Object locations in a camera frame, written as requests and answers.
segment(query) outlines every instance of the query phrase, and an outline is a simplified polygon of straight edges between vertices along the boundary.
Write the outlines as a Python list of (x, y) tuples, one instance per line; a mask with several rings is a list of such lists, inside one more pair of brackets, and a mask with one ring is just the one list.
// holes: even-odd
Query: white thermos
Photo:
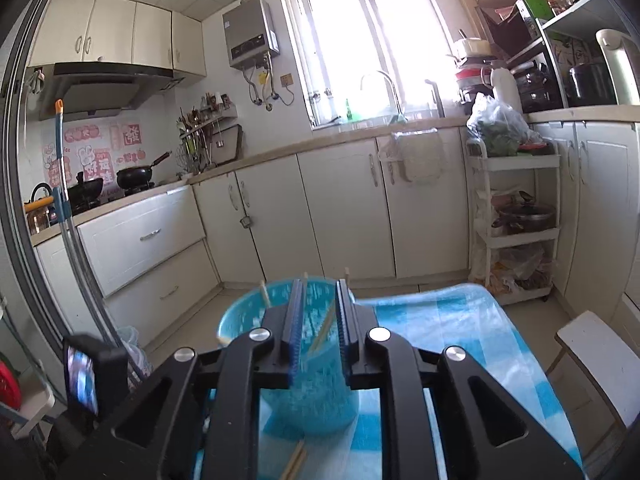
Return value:
[[(482, 82), (486, 85), (487, 82), (484, 78), (485, 68), (482, 69), (481, 77)], [(491, 62), (491, 77), (490, 85), (494, 89), (494, 97), (498, 101), (507, 103), (511, 108), (517, 112), (522, 113), (522, 101), (520, 100), (520, 93), (518, 92), (518, 85), (516, 79), (509, 69), (507, 69), (505, 62), (496, 60)]]

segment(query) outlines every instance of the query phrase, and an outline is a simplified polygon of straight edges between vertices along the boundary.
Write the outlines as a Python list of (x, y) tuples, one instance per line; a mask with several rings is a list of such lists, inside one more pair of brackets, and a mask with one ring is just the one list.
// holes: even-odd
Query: window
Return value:
[(434, 108), (456, 95), (446, 34), (430, 0), (289, 0), (314, 125)]

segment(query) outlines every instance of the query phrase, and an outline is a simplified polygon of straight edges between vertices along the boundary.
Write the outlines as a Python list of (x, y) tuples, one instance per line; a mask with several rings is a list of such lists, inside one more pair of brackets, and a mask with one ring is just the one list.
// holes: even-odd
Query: faucet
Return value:
[(398, 98), (398, 88), (396, 88), (396, 83), (394, 83), (394, 80), (391, 79), (391, 76), (388, 73), (386, 73), (384, 70), (376, 70), (375, 72), (370, 72), (362, 76), (362, 78), (360, 78), (360, 90), (364, 89), (364, 78), (366, 78), (366, 76), (368, 75), (374, 75), (374, 74), (380, 74), (387, 81), (389, 81), (389, 85), (391, 86), (391, 91), (394, 94), (394, 100), (396, 102), (396, 109), (398, 110), (398, 113), (393, 116), (393, 118), (391, 119), (391, 123), (393, 124), (393, 123), (406, 122), (406, 119), (402, 114), (402, 106), (400, 104), (400, 99)]
[(437, 83), (431, 79), (425, 79), (424, 82), (433, 87), (433, 99), (436, 101), (436, 106), (438, 107), (438, 117), (443, 118), (444, 107), (442, 106), (442, 99), (440, 98), (440, 91), (438, 90)]

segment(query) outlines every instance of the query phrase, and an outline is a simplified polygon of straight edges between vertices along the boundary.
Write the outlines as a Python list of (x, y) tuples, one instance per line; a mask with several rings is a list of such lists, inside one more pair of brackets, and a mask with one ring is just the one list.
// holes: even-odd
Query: white appliance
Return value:
[(604, 28), (596, 40), (607, 61), (619, 105), (640, 105), (640, 49), (628, 34)]

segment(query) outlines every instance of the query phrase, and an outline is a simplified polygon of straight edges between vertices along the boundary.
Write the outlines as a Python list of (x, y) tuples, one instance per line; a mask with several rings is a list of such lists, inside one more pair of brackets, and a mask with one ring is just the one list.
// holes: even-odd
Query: small screen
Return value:
[(88, 355), (75, 348), (66, 351), (66, 369), (69, 373), (70, 393), (94, 415), (98, 414), (95, 395), (94, 362)]

